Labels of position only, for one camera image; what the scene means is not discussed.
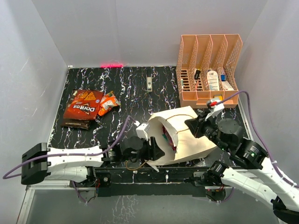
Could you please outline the purple snack packet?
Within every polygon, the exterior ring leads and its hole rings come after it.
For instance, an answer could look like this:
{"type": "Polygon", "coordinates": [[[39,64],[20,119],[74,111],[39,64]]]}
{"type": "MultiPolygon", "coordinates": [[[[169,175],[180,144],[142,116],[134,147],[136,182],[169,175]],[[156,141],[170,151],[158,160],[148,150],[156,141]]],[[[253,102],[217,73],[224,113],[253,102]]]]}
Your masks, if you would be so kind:
{"type": "Polygon", "coordinates": [[[176,151],[177,147],[175,146],[170,134],[168,133],[168,131],[164,126],[162,127],[162,131],[163,131],[163,137],[168,142],[169,146],[172,148],[173,151],[176,151]]]}

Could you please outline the orange snack packet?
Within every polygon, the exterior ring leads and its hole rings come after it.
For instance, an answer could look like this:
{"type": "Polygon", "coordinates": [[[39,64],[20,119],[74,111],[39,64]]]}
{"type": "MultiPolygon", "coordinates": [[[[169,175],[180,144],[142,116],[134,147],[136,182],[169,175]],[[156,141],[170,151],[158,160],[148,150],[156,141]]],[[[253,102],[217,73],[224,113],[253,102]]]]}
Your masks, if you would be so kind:
{"type": "Polygon", "coordinates": [[[103,96],[100,102],[100,109],[98,111],[98,115],[100,117],[107,114],[109,111],[111,111],[114,107],[121,106],[119,100],[116,98],[113,91],[110,91],[106,95],[103,96]]]}

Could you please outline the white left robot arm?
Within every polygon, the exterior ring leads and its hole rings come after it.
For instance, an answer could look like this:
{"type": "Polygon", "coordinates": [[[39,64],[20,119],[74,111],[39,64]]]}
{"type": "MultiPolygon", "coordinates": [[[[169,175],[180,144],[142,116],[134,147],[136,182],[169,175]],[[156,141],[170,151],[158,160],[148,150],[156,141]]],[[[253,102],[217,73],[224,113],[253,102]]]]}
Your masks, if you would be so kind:
{"type": "Polygon", "coordinates": [[[106,163],[127,160],[156,161],[164,155],[155,137],[133,136],[120,143],[110,142],[104,148],[57,149],[38,143],[21,157],[21,183],[33,185],[45,179],[61,179],[92,186],[97,178],[94,172],[87,170],[88,167],[99,168],[106,163]]]}

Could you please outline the red snack packet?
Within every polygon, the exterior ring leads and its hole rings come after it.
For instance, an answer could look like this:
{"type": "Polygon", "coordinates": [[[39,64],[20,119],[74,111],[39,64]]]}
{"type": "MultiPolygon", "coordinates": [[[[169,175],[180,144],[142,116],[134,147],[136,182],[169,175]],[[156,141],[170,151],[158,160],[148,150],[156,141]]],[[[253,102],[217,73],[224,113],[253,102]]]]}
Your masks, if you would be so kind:
{"type": "Polygon", "coordinates": [[[65,109],[64,119],[95,120],[103,96],[104,93],[97,90],[74,90],[71,103],[65,109]]]}

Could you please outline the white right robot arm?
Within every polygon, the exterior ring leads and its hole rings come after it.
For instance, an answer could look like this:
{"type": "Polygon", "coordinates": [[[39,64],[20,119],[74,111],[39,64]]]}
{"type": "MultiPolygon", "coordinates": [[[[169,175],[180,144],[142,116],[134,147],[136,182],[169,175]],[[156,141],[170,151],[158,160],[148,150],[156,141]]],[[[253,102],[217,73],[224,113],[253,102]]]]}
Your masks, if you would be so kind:
{"type": "Polygon", "coordinates": [[[201,181],[213,185],[229,185],[238,188],[256,200],[269,206],[274,215],[287,224],[299,222],[299,189],[284,174],[278,174],[268,152],[258,143],[243,136],[243,128],[233,119],[217,122],[199,115],[185,124],[195,138],[207,137],[239,167],[254,174],[259,182],[244,176],[227,164],[215,161],[201,177],[201,181]]]}

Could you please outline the brown sea salt packet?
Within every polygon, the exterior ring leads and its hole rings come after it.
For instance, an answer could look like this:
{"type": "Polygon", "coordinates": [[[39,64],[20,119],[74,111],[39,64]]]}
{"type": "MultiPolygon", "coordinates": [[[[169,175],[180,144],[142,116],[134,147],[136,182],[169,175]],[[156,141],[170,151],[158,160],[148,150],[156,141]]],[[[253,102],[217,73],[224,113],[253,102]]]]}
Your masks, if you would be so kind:
{"type": "Polygon", "coordinates": [[[91,121],[89,120],[76,120],[76,119],[63,119],[61,127],[81,128],[88,130],[91,121]]]}

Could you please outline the beige paper bag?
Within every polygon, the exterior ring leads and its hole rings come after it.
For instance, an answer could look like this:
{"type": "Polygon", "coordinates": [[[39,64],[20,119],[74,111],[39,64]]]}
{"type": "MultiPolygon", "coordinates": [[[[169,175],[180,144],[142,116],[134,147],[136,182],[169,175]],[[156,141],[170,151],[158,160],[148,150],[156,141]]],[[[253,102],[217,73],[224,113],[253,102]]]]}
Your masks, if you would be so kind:
{"type": "Polygon", "coordinates": [[[180,107],[151,115],[148,120],[150,128],[148,137],[155,137],[158,146],[165,152],[165,156],[156,161],[144,160],[147,165],[158,171],[159,166],[171,165],[207,157],[216,147],[207,137],[195,138],[185,120],[197,118],[196,112],[190,107],[180,107]],[[163,137],[162,127],[170,134],[176,151],[173,151],[163,137]]]}

